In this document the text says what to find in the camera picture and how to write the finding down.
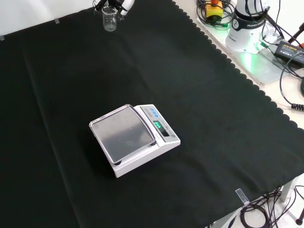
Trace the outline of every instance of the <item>digital scale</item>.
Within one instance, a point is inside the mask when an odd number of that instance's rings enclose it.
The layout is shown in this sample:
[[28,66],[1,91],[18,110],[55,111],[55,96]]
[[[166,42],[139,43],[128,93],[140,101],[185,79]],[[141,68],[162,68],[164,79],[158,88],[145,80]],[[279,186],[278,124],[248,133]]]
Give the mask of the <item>digital scale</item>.
[[89,126],[116,177],[181,143],[152,104],[136,107],[126,104],[92,121]]

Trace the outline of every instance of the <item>black cloth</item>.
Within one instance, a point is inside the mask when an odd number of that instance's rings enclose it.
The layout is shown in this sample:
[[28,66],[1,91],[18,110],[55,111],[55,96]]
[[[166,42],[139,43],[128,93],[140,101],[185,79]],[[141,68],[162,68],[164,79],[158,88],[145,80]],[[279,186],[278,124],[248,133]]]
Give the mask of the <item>black cloth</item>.
[[[236,189],[304,172],[303,130],[171,0],[136,1],[112,33],[88,9],[16,36],[81,227],[204,227]],[[117,179],[88,124],[124,104],[154,104],[181,145]]]
[[0,227],[77,228],[19,34],[0,42]]

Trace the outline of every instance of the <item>white wall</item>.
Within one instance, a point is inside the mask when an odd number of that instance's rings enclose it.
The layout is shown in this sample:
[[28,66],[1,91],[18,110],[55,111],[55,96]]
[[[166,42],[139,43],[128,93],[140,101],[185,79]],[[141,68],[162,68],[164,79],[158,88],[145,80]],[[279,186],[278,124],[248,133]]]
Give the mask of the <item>white wall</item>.
[[93,0],[0,0],[0,35],[92,7]]

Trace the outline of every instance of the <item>tape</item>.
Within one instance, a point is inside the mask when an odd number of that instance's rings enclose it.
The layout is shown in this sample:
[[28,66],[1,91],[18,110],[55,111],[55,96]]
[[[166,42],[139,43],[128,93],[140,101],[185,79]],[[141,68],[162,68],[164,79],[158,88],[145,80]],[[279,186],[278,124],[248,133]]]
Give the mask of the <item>tape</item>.
[[242,189],[237,189],[236,193],[237,193],[238,197],[241,199],[241,201],[243,202],[244,205],[247,205],[249,203],[249,200],[246,197],[246,195],[244,194],[244,192],[242,191]]

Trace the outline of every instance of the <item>glass beaker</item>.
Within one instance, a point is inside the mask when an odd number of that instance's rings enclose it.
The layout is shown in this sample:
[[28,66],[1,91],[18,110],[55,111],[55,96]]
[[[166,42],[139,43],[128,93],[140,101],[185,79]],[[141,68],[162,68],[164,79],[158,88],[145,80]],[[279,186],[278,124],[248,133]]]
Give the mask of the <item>glass beaker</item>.
[[104,29],[109,32],[114,31],[117,26],[116,10],[109,6],[105,6],[102,8],[102,12],[103,12]]

